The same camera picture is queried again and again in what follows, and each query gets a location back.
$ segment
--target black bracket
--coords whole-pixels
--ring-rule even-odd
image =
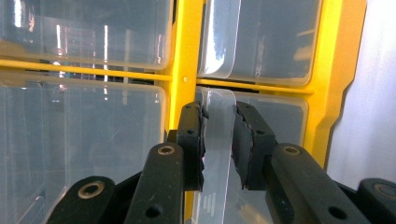
[[[278,144],[252,105],[236,104],[235,167],[242,187],[267,190],[275,223],[396,223],[394,183],[365,179],[357,192],[340,187],[304,148]]]
[[[78,181],[48,223],[182,223],[185,190],[202,190],[207,112],[187,104],[167,143],[153,147],[143,171],[115,183],[103,176]]]
[[[275,145],[275,135],[259,111],[252,105],[236,102],[232,157],[242,189],[265,190],[264,156],[272,155]]]

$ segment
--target yellow plastic frame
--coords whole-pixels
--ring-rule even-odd
[[[343,93],[355,76],[366,2],[323,0],[311,80],[303,87],[266,86],[197,79],[197,84],[253,89],[303,98],[308,103],[304,145],[324,166],[330,130],[337,120]]]
[[[364,0],[323,0],[311,80],[303,87],[266,86],[196,78],[204,0],[178,0],[171,60],[156,75],[0,59],[0,69],[65,71],[155,80],[167,95],[166,129],[176,129],[181,107],[194,100],[196,84],[253,89],[303,98],[308,103],[304,147],[324,165],[330,130],[341,110],[343,92],[352,81],[358,58],[366,3]],[[186,194],[185,217],[192,212]]]

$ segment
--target metal bolt hole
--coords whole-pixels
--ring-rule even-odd
[[[257,133],[257,134],[265,134],[265,131],[263,131],[263,130],[257,130],[256,133]]]
[[[84,185],[78,190],[78,197],[81,199],[91,199],[98,196],[105,188],[105,183],[102,181],[93,181]]]
[[[300,150],[295,147],[285,147],[284,150],[292,156],[300,155]]]
[[[338,219],[342,219],[342,220],[347,219],[347,214],[342,209],[340,209],[338,207],[334,207],[334,206],[330,207],[329,212],[330,212],[330,214],[332,214],[332,216],[334,216]]]
[[[160,206],[154,205],[146,210],[146,217],[155,218],[158,217],[162,213],[162,209]]]
[[[172,147],[161,147],[158,149],[158,153],[167,156],[175,152],[175,149]]]

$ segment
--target transparent plastic sheet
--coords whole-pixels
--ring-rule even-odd
[[[205,183],[203,192],[195,193],[192,223],[272,223],[265,191],[242,190],[231,158],[235,99],[255,106],[279,142],[298,145],[304,138],[306,102],[209,88],[197,88],[196,99],[206,107],[209,120],[205,127]]]
[[[82,67],[105,63],[104,69],[162,69],[169,60],[173,0],[1,0],[0,6],[0,40],[22,49],[1,55]]]
[[[42,223],[81,178],[141,171],[164,130],[158,87],[29,81],[0,88],[1,223]]]
[[[207,1],[199,76],[304,85],[320,6],[320,0]]]

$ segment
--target clear plastic panel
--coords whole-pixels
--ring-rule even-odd
[[[1,88],[0,92],[0,222],[29,223],[44,208],[42,91]]]
[[[226,78],[233,68],[240,0],[206,1],[198,76]]]
[[[0,222],[42,223],[73,184],[116,183],[163,141],[164,93],[142,85],[29,81],[0,88]]]
[[[169,60],[173,0],[0,0],[0,8],[0,40],[22,48],[1,55],[151,69]]]
[[[239,1],[213,2],[214,6],[230,6]],[[211,5],[207,4],[206,10],[213,10]],[[205,14],[206,23],[220,21],[221,16],[227,25],[212,26],[209,30],[205,27],[199,75],[304,85],[311,75],[320,6],[320,0],[252,0],[242,1],[236,13],[227,7],[215,7],[217,11]],[[231,27],[237,27],[237,34],[231,29],[224,32]],[[224,50],[223,55],[230,57],[222,57],[220,61],[221,51],[210,47],[218,49],[225,44],[233,49]]]
[[[265,191],[242,190],[231,158],[235,98],[258,109],[278,142],[300,145],[303,141],[304,100],[198,88],[196,99],[205,105],[209,120],[205,127],[205,183],[203,192],[195,194],[193,223],[272,223]]]
[[[226,204],[235,97],[231,91],[197,88],[197,99],[209,113],[205,126],[205,183],[195,193],[193,223],[222,223]]]
[[[278,143],[302,145],[308,104],[300,98],[235,91],[237,101],[256,107],[273,130]]]

